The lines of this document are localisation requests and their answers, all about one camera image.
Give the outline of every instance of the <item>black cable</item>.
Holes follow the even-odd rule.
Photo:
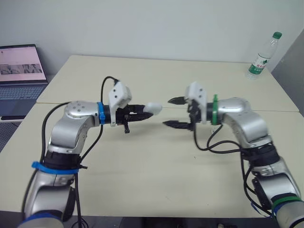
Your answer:
[[[77,222],[74,222],[71,228],[74,228],[74,226],[75,226],[76,224],[78,224],[78,221],[77,221]],[[88,223],[85,221],[84,218],[81,218],[81,225],[83,225],[85,228],[89,228],[89,225],[88,225]]]
[[[100,92],[100,102],[103,103],[103,94],[104,94],[104,86],[107,79],[114,80],[114,83],[116,84],[118,80],[112,76],[107,76],[104,78],[102,85],[101,85],[101,92]],[[100,131],[95,139],[95,141],[92,143],[92,145],[86,150],[84,155],[80,158],[80,163],[83,161],[83,159],[89,154],[89,152],[92,150],[92,148],[96,145],[96,143],[100,140],[101,135],[103,134],[104,126],[100,125]],[[87,222],[81,217],[81,211],[80,211],[80,199],[79,199],[79,191],[78,191],[78,174],[75,174],[75,192],[76,192],[76,206],[77,206],[77,222],[72,225],[72,228],[75,224],[78,223],[78,228],[82,228],[82,225],[85,223],[88,226]]]
[[[47,121],[48,118],[51,116],[51,114],[58,109],[61,106],[67,105],[70,102],[64,102],[62,104],[58,104],[57,106],[55,106],[54,108],[51,109],[51,111],[48,112],[48,114],[46,115],[46,117],[44,117],[43,123],[42,123],[42,129],[41,129],[41,138],[42,138],[42,151],[41,151],[41,157],[40,157],[40,163],[43,162],[44,160],[44,156],[46,153],[46,125],[47,125]]]
[[[105,82],[107,79],[113,79],[114,80],[114,83],[116,84],[119,80],[112,77],[112,76],[107,76],[104,78],[103,80],[103,83],[101,85],[101,92],[100,92],[100,102],[102,103],[103,102],[103,96],[104,96],[104,85],[105,85]]]
[[[207,147],[209,147],[209,144],[210,144],[212,138],[213,138],[213,137],[222,129],[222,127],[223,127],[223,124],[221,124],[221,125],[218,127],[218,129],[217,129],[217,130],[208,138]],[[243,177],[243,179],[244,179],[244,177],[245,177],[245,171],[244,171],[244,161],[243,161],[242,153],[240,153],[240,158],[241,158],[242,177]],[[252,190],[252,189],[248,186],[247,183],[246,183],[246,186],[247,186],[247,188],[248,188],[249,191],[251,191],[253,194],[256,194],[255,191]]]
[[[234,153],[234,152],[241,152],[241,153],[244,153],[244,154],[247,154],[249,155],[249,152],[242,149],[242,147],[235,141],[231,141],[231,140],[223,140],[223,141],[220,141],[220,142],[217,142],[211,146],[207,145],[206,148],[201,148],[197,142],[197,137],[196,137],[196,124],[195,124],[195,119],[193,118],[192,119],[192,122],[194,123],[194,126],[193,126],[193,138],[194,138],[194,143],[196,145],[196,147],[201,150],[201,151],[211,151],[213,153],[219,153],[219,154],[225,154],[225,153]],[[219,132],[219,130],[222,128],[222,125],[210,136],[210,138],[212,139],[216,133]],[[239,149],[234,149],[234,150],[228,150],[228,151],[214,151],[212,150],[214,147],[218,146],[218,145],[221,145],[221,144],[224,144],[224,143],[232,143],[232,144],[235,144],[236,146],[239,147]]]
[[[32,176],[31,176],[30,179],[29,179],[27,189],[25,190],[25,193],[24,193],[24,197],[23,197],[23,201],[22,201],[22,207],[21,207],[22,220],[25,220],[25,212],[24,212],[25,203],[26,203],[26,201],[27,201],[28,193],[29,193],[30,187],[31,187],[31,185],[32,185],[32,182],[33,182],[33,180],[34,180],[34,177],[35,177],[37,171],[38,171],[38,169],[35,169],[35,170],[34,170]]]
[[[77,222],[78,228],[82,228],[81,222],[81,211],[80,211],[80,199],[78,189],[78,173],[75,173],[75,195],[76,195],[76,207],[77,207]]]
[[[47,125],[48,118],[51,116],[51,114],[56,109],[58,109],[61,106],[66,105],[68,103],[69,102],[65,102],[65,103],[59,104],[59,105],[55,106],[54,108],[52,108],[51,111],[48,112],[48,114],[46,115],[46,117],[43,120],[42,129],[41,129],[42,150],[41,150],[41,156],[40,156],[40,160],[39,160],[40,163],[43,162],[44,156],[45,156],[45,151],[46,151],[46,125]],[[30,187],[32,185],[32,182],[33,182],[33,180],[35,178],[35,175],[36,175],[37,171],[38,171],[38,169],[34,170],[32,176],[29,179],[28,186],[27,186],[27,188],[25,190],[25,194],[24,194],[23,201],[22,201],[22,207],[21,207],[21,214],[22,214],[22,219],[23,220],[25,220],[25,212],[24,212],[24,210],[25,210],[25,204],[26,204],[26,201],[27,201],[27,198],[28,198],[28,193],[29,193]]]
[[[272,214],[271,214],[269,211],[263,209],[259,204],[257,204],[257,203],[249,196],[249,194],[248,194],[248,192],[247,192],[247,179],[248,179],[248,176],[249,176],[251,170],[252,170],[252,165],[249,166],[249,169],[247,170],[247,172],[246,172],[246,174],[245,174],[245,177],[244,177],[243,188],[244,188],[245,195],[247,196],[247,198],[249,199],[249,201],[252,202],[257,208],[259,208],[260,210],[264,211],[264,212],[265,212],[266,214],[268,214],[269,216],[272,216]]]
[[[112,79],[114,80],[114,83],[116,84],[119,80],[112,77],[112,76],[107,76],[104,78],[102,85],[101,85],[101,92],[100,92],[100,102],[103,103],[103,98],[104,98],[104,86],[105,86],[105,82],[107,79]],[[84,155],[81,157],[80,162],[82,162],[82,160],[89,154],[89,152],[92,150],[92,148],[96,145],[96,143],[100,140],[101,135],[103,134],[103,130],[104,130],[104,126],[101,124],[100,125],[100,131],[99,134],[97,136],[97,138],[95,139],[95,141],[92,143],[92,145],[86,150],[86,152],[84,153]]]
[[[240,154],[240,159],[241,159],[242,176],[243,176],[243,180],[244,180],[244,179],[245,179],[245,169],[244,169],[244,160],[243,160],[243,155],[242,155],[242,154]],[[246,181],[246,187],[247,187],[247,189],[248,189],[249,191],[251,191],[253,194],[256,195],[256,192],[255,192],[252,188],[250,188],[250,187],[248,186],[247,181]]]

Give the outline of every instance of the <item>water bottle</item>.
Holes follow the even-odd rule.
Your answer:
[[[275,32],[272,38],[262,46],[261,51],[258,53],[255,61],[253,61],[246,73],[246,76],[248,78],[258,78],[262,70],[265,68],[266,64],[269,62],[270,58],[274,55],[281,36],[282,33]]]

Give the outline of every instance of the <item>green bottle cap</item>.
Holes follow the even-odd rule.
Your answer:
[[[282,33],[280,33],[280,32],[275,32],[274,34],[273,34],[273,38],[276,38],[276,39],[280,39],[281,38],[281,36],[282,36]]]

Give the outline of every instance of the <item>gray wall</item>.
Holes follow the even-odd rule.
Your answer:
[[[0,46],[37,44],[47,74],[71,54],[251,62],[281,31],[273,70],[303,28],[303,0],[0,0]]]
[[[304,116],[304,30],[272,74]]]

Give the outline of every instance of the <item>green band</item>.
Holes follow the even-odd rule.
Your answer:
[[[214,94],[212,107],[212,125],[218,125],[218,95]]]
[[[276,208],[277,205],[279,205],[280,203],[287,202],[287,201],[301,201],[301,199],[297,196],[287,196],[284,198],[280,198],[273,203],[273,205],[271,207],[271,211],[274,212],[274,209]]]

